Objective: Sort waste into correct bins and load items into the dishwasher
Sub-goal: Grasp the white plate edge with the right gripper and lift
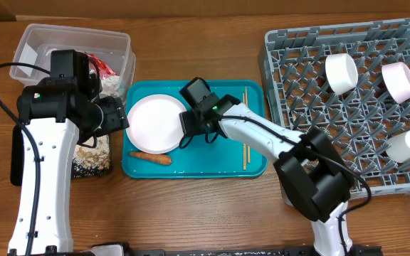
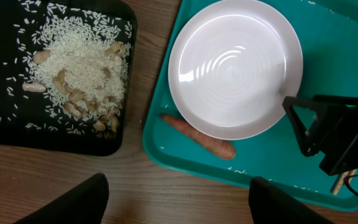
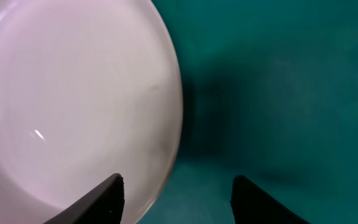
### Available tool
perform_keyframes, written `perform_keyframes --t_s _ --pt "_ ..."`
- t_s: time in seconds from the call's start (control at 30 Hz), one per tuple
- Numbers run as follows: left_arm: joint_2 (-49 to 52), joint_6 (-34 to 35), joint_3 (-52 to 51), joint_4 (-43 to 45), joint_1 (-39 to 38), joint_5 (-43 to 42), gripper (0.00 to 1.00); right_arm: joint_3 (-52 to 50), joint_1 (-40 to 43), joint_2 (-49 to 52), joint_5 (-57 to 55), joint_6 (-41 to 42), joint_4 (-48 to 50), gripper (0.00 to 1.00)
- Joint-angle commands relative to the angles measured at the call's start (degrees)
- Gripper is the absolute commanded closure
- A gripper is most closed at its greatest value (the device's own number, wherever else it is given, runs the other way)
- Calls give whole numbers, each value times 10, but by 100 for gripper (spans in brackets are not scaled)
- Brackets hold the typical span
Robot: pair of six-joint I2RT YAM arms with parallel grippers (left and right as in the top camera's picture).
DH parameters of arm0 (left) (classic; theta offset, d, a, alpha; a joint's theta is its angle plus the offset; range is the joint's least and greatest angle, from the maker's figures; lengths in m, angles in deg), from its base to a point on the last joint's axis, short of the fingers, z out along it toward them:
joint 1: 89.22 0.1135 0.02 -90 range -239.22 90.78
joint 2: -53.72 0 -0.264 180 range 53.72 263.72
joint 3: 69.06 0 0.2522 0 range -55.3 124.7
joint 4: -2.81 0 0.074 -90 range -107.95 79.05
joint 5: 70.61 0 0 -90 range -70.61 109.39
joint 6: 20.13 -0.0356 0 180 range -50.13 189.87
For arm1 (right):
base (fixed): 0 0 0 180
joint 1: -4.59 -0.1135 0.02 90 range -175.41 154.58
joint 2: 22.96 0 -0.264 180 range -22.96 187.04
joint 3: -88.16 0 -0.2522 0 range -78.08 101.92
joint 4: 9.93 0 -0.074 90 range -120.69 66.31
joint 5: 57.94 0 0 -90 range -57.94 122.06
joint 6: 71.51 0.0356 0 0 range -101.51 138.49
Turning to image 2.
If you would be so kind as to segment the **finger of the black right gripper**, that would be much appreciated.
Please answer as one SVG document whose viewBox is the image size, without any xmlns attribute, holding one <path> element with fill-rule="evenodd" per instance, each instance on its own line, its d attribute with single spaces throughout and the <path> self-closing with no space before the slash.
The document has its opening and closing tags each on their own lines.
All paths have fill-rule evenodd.
<svg viewBox="0 0 358 224">
<path fill-rule="evenodd" d="M 338 96 L 314 96 L 312 99 L 284 97 L 282 106 L 290 120 L 301 153 L 310 157 L 321 150 L 328 132 L 347 111 Z"/>
</svg>

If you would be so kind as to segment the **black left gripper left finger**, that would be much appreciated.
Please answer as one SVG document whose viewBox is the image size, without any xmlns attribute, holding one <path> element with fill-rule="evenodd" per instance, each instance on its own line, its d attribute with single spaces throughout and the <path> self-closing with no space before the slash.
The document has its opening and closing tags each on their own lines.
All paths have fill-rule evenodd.
<svg viewBox="0 0 358 224">
<path fill-rule="evenodd" d="M 108 199 L 108 180 L 97 173 L 15 224 L 101 223 Z"/>
</svg>

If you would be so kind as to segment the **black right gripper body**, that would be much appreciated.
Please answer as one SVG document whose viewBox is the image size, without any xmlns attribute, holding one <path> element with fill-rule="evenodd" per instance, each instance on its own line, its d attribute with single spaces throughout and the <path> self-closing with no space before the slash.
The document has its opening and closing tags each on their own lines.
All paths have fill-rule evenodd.
<svg viewBox="0 0 358 224">
<path fill-rule="evenodd" d="M 358 169 L 358 97 L 316 95 L 314 100 L 341 107 L 319 146 L 324 153 L 319 168 L 330 176 Z"/>
</svg>

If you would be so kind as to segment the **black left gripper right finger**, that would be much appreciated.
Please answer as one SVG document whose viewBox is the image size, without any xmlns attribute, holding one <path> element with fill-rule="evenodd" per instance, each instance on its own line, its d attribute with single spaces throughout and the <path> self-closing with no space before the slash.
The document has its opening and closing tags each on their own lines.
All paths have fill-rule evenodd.
<svg viewBox="0 0 358 224">
<path fill-rule="evenodd" d="M 249 207 L 255 224 L 333 224 L 263 177 L 251 179 Z"/>
</svg>

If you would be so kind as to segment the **pink plate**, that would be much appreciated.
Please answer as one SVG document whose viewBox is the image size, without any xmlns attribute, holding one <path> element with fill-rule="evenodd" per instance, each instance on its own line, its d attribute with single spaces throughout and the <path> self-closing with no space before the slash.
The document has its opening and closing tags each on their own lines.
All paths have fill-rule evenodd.
<svg viewBox="0 0 358 224">
<path fill-rule="evenodd" d="M 295 96 L 303 53 L 289 21 L 262 1 L 218 1 L 177 35 L 168 83 L 175 106 L 198 131 L 218 139 L 256 136 L 285 115 Z"/>
</svg>

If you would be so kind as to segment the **rice and peanuts food waste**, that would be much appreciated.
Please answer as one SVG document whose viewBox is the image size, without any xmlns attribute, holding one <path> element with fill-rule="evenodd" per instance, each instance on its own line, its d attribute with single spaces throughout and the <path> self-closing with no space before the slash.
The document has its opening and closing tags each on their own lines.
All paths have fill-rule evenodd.
<svg viewBox="0 0 358 224">
<path fill-rule="evenodd" d="M 0 1 L 0 123 L 116 139 L 135 25 L 122 1 Z"/>
</svg>

